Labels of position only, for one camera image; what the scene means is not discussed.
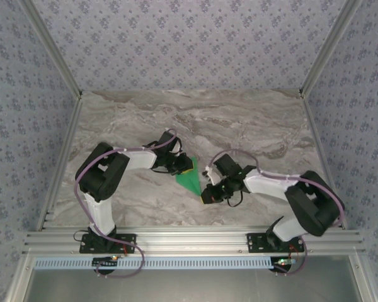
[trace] blue floral wallpaper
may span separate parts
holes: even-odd
[[[363,1],[308,100],[378,282],[378,0]]]
[[[34,230],[74,100],[16,0],[0,0],[0,301]]]
[[[34,0],[82,90],[298,88],[344,0]]]

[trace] marble surface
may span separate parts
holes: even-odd
[[[242,148],[266,171],[322,175],[301,100],[294,91],[85,92],[83,107],[55,205],[54,225],[87,225],[74,194],[74,175],[102,141],[136,147],[176,128],[183,150],[198,159],[201,173],[218,151]],[[239,154],[240,164],[253,164]],[[202,188],[207,181],[200,176]],[[236,193],[231,199],[239,199]],[[290,206],[279,199],[245,194],[237,208],[204,205],[168,174],[128,171],[113,195],[117,225],[269,225]]]

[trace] green triangular object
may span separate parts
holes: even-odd
[[[193,170],[175,176],[176,182],[185,189],[195,193],[197,196],[202,195],[200,188],[199,174],[197,171],[196,157],[190,158],[193,162]]]

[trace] black mounting plate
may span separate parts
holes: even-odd
[[[283,242],[279,249],[273,248],[267,242],[266,233],[249,233],[246,234],[246,244],[248,245],[248,252],[261,254],[261,253],[289,253],[294,252],[290,246],[294,246],[298,252],[304,251],[304,244],[299,243],[297,237],[293,238],[288,242]]]
[[[136,243],[136,234],[115,234],[114,238],[118,240],[128,241]],[[126,253],[133,254],[134,247],[125,245]],[[116,243],[107,250],[102,244],[99,244],[98,241],[93,240],[93,237],[90,234],[84,234],[81,237],[80,243],[80,254],[124,254],[123,245]]]

